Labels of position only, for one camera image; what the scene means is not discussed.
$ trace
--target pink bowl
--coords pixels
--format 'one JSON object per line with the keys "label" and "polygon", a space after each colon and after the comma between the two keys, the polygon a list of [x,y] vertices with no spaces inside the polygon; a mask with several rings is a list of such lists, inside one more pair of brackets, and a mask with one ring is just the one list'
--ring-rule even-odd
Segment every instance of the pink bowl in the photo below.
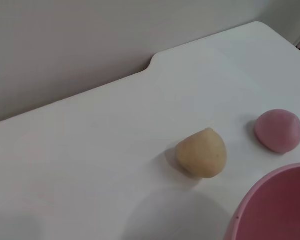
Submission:
{"label": "pink bowl", "polygon": [[300,240],[300,163],[281,167],[252,187],[224,240]]}

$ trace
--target play dough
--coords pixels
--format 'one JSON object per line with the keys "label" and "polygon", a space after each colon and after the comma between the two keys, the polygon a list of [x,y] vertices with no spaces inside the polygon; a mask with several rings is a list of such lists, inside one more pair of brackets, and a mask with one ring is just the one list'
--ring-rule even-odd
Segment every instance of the play dough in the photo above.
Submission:
{"label": "play dough", "polygon": [[200,131],[176,146],[179,163],[195,177],[213,178],[227,161],[223,139],[211,128]]}
{"label": "play dough", "polygon": [[285,154],[300,143],[300,120],[283,109],[267,111],[255,122],[254,133],[268,149]]}

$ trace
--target white wall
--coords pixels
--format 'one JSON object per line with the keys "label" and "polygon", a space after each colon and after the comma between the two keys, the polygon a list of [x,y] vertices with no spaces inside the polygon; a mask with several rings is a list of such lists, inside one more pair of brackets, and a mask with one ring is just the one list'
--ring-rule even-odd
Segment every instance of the white wall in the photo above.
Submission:
{"label": "white wall", "polygon": [[0,121],[255,20],[294,43],[300,0],[0,0]]}

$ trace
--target bowl rim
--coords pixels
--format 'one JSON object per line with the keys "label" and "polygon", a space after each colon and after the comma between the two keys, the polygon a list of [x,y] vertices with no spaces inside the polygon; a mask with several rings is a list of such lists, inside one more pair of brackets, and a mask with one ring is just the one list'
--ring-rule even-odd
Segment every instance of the bowl rim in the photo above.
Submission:
{"label": "bowl rim", "polygon": [[289,170],[292,169],[297,169],[300,168],[300,163],[294,163],[294,164],[290,164],[290,165],[286,165],[283,167],[280,167],[276,170],[271,171],[270,173],[268,173],[267,175],[265,175],[263,178],[261,178],[250,190],[249,192],[245,195],[245,197],[243,198],[243,200],[241,201],[237,211],[235,212],[233,219],[234,219],[234,224],[233,224],[233,228],[232,228],[232,234],[231,234],[231,240],[236,240],[237,239],[237,235],[238,235],[238,229],[241,223],[241,218],[243,213],[245,212],[248,203],[250,202],[251,198],[254,196],[254,194],[258,191],[258,189],[267,181],[269,181],[270,179],[272,179],[273,177],[283,173],[283,172],[287,172]]}

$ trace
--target table surface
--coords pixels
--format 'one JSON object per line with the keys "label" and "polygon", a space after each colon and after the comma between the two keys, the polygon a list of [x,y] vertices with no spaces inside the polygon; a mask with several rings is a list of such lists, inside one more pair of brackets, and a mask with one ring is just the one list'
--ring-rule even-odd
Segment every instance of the table surface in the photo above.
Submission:
{"label": "table surface", "polygon": [[[0,239],[222,240],[249,189],[300,162],[255,140],[300,117],[300,51],[254,22],[156,54],[147,70],[0,122]],[[174,146],[212,127],[225,170],[190,178]]]}

